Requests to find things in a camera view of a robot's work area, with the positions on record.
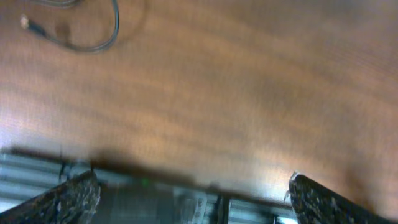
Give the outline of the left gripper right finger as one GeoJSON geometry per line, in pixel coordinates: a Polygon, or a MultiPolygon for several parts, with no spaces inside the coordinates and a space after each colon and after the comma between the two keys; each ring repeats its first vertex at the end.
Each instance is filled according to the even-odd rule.
{"type": "Polygon", "coordinates": [[[298,172],[289,179],[288,196],[298,223],[394,223],[298,172]]]}

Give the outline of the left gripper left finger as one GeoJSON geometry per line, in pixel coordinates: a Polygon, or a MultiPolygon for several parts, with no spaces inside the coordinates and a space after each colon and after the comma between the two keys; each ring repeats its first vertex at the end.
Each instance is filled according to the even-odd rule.
{"type": "Polygon", "coordinates": [[[100,202],[97,176],[87,171],[1,213],[1,223],[90,223],[100,202]]]}

